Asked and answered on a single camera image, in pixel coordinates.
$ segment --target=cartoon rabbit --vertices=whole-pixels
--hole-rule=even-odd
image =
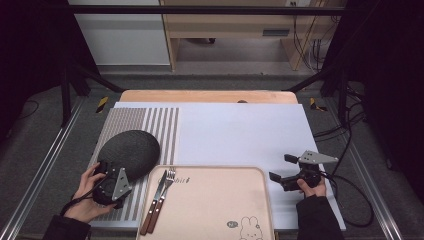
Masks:
[[[262,240],[261,227],[256,217],[241,219],[240,240]]]

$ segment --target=tray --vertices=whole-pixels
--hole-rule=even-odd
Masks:
[[[176,179],[168,190],[154,232],[145,236],[138,233],[137,240],[274,239],[262,170],[228,166],[174,167]],[[163,171],[168,168],[156,166],[149,175],[138,232]]]

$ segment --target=wall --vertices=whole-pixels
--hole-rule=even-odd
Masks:
[[[155,0],[69,0],[71,5],[159,5]],[[169,65],[160,15],[76,14],[97,65]]]

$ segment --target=hand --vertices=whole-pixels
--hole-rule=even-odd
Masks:
[[[314,188],[310,188],[305,180],[299,178],[297,180],[297,184],[299,185],[301,192],[305,193],[306,197],[310,197],[313,195],[317,195],[317,197],[325,197],[327,188],[325,187],[324,177],[321,177],[321,181]]]
[[[94,164],[81,175],[81,182],[77,192],[74,194],[73,199],[79,198],[85,193],[89,192],[94,187],[94,183],[97,180],[106,176],[103,173],[99,173],[93,176],[94,169],[96,169],[99,164],[100,163]],[[97,216],[109,213],[112,208],[116,206],[116,204],[111,204],[109,206],[101,207],[93,201],[92,194],[88,195],[87,197],[88,199],[84,199],[70,207],[64,216],[81,222],[89,223]]]

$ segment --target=wooden handle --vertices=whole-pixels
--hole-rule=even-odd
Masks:
[[[141,230],[140,230],[140,234],[143,235],[143,236],[146,235],[146,233],[147,233],[147,228],[150,224],[153,212],[155,211],[155,208],[156,208],[156,202],[157,202],[156,200],[152,201],[152,204],[150,205],[149,211],[147,212],[146,219],[144,219],[143,226],[141,227]]]
[[[149,227],[147,228],[148,233],[153,233],[153,230],[155,229],[156,222],[159,218],[160,210],[162,209],[163,202],[165,202],[165,198],[160,198],[158,205],[156,206],[155,211],[153,212],[152,218],[150,219]]]

